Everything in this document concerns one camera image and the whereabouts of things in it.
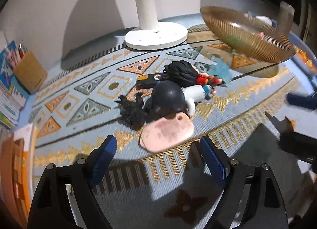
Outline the black dinosaur figure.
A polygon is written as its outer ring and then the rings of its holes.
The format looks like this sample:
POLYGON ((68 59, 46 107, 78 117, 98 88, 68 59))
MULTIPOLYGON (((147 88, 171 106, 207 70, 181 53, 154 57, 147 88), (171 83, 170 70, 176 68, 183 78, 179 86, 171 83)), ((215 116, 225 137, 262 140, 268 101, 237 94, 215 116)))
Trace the black dinosaur figure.
POLYGON ((135 94, 135 100, 130 101, 126 96, 119 96, 115 102, 120 105, 120 115, 124 125, 133 130, 140 130, 145 124, 147 113, 145 112, 142 98, 143 93, 135 94))

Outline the black helmet white figure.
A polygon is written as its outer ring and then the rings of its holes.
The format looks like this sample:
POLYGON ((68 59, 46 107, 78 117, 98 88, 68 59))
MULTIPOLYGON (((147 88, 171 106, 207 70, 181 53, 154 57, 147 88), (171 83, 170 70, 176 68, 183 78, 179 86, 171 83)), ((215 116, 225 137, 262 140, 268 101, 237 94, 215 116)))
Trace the black helmet white figure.
POLYGON ((184 112, 191 117, 195 114, 196 103, 214 94, 215 89, 210 85, 196 84, 181 87, 172 81, 162 81, 154 86, 150 98, 145 103, 145 112, 148 115, 148 121, 179 112, 184 112))

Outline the plate of orange slices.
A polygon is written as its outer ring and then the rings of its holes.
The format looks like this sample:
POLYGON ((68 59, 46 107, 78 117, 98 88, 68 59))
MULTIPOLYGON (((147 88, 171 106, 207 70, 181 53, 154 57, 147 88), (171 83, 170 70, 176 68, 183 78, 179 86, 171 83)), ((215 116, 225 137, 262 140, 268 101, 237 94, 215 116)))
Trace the plate of orange slices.
POLYGON ((301 61, 307 66, 307 68, 309 68, 311 72, 316 74, 316 68, 313 62, 307 57, 306 53, 296 47, 296 54, 301 59, 301 61))

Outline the pink case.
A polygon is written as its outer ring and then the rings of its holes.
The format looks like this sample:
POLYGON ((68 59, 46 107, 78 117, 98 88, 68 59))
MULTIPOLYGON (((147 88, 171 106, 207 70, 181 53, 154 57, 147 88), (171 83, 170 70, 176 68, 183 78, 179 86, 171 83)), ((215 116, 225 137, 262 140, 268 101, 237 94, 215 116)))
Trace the pink case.
POLYGON ((147 125, 141 132, 139 145, 148 152, 160 153, 187 141, 195 127, 185 113, 172 118, 160 118, 147 125))

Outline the metal thermos bottle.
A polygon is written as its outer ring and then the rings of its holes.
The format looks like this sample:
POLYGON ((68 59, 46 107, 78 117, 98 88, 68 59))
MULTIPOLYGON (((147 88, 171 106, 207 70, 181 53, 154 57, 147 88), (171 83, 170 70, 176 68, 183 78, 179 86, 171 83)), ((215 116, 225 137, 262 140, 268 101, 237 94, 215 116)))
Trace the metal thermos bottle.
POLYGON ((277 30, 283 34, 288 36, 293 23, 294 17, 294 7, 289 5, 288 3, 281 1, 279 6, 279 14, 277 19, 277 30))

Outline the pens in holder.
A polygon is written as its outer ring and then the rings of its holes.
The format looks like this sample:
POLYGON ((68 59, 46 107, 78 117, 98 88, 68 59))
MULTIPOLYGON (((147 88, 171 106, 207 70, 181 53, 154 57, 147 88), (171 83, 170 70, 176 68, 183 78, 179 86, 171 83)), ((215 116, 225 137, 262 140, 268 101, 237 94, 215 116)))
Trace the pens in holder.
POLYGON ((7 45, 7 52, 8 59, 12 63, 12 66, 16 67, 27 52, 27 48, 23 41, 21 41, 19 44, 16 44, 15 41, 12 41, 7 45))

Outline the cork pen holder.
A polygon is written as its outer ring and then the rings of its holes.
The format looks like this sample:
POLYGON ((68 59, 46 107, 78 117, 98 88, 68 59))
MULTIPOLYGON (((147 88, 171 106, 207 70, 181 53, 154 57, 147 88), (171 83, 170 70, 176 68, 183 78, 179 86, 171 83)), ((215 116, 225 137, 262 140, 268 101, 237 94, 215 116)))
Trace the cork pen holder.
POLYGON ((25 53, 13 74, 30 93, 36 93, 47 78, 46 70, 31 51, 25 53))

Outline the patterned blue woven mat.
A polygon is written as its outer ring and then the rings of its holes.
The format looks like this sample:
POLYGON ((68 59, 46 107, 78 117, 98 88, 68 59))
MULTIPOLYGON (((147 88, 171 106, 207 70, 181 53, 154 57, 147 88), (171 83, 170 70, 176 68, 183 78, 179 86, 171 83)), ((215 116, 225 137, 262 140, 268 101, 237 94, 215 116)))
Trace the patterned blue woven mat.
POLYGON ((201 19, 187 19, 187 41, 158 51, 132 50, 118 31, 88 43, 48 71, 39 92, 29 98, 23 117, 36 126, 30 159, 30 191, 46 165, 58 167, 86 158, 108 135, 117 150, 93 192, 115 228, 203 228, 222 195, 198 149, 202 136, 246 165, 267 163, 281 189, 288 217, 302 212, 314 195, 307 167, 277 146, 279 132, 268 115, 295 121, 296 130, 314 136, 308 119, 316 114, 290 106, 286 95, 305 93, 291 61, 281 64, 248 59, 248 65, 220 41, 201 19), (144 121, 123 118, 120 96, 134 103, 137 79, 184 60, 200 71, 218 67, 229 82, 216 93, 188 104, 167 105, 182 114, 152 107, 164 93, 141 90, 144 121))

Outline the translucent blue dinosaur figure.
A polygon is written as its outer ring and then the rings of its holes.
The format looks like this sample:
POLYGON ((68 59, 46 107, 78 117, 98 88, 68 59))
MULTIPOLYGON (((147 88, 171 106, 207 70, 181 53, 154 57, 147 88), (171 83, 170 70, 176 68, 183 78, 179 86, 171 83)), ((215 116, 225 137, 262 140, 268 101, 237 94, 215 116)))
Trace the translucent blue dinosaur figure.
POLYGON ((215 77, 221 78, 224 83, 229 83, 232 79, 228 64, 215 55, 211 56, 210 71, 215 77))

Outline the white desk lamp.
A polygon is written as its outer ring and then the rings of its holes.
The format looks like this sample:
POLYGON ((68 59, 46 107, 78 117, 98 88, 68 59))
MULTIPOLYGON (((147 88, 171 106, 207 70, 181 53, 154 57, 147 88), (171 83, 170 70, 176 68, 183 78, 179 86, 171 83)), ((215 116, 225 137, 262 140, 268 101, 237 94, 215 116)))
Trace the white desk lamp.
POLYGON ((126 46, 135 50, 161 50, 187 39, 187 28, 173 22, 159 22, 154 0, 135 0, 139 26, 125 35, 126 46))

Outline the orange wooden block box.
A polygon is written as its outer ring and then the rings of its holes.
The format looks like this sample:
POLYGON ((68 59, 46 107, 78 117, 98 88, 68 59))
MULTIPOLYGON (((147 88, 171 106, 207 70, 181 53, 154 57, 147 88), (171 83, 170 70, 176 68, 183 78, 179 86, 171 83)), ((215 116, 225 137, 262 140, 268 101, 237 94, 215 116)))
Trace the orange wooden block box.
POLYGON ((30 123, 1 139, 1 201, 21 228, 27 228, 33 198, 37 130, 36 125, 30 123))

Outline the black haired anime figure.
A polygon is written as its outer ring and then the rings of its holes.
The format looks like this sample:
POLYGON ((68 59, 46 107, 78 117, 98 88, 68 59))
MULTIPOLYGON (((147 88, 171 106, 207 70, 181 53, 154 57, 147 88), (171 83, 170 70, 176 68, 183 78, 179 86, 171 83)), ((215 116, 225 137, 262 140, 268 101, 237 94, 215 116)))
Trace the black haired anime figure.
POLYGON ((170 64, 165 65, 164 70, 169 79, 181 87, 194 85, 215 86, 223 82, 222 78, 200 73, 194 65, 184 60, 172 61, 170 64))

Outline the amber ribbed glass bowl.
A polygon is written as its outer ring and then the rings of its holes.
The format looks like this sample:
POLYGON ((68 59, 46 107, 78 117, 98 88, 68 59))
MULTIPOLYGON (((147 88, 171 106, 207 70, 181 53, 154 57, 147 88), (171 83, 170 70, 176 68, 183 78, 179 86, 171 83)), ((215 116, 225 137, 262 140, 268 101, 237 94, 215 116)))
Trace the amber ribbed glass bowl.
POLYGON ((200 13, 210 31, 247 57, 281 63, 296 54, 286 35, 254 16, 218 6, 201 7, 200 13))

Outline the row of books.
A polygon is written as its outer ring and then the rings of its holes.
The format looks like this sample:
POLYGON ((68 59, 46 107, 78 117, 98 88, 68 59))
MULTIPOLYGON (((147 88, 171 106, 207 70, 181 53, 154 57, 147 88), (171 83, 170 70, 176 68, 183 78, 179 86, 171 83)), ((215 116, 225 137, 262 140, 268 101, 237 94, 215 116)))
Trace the row of books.
POLYGON ((1 125, 13 129, 19 121, 29 94, 13 71, 21 58, 14 41, 1 51, 1 125))

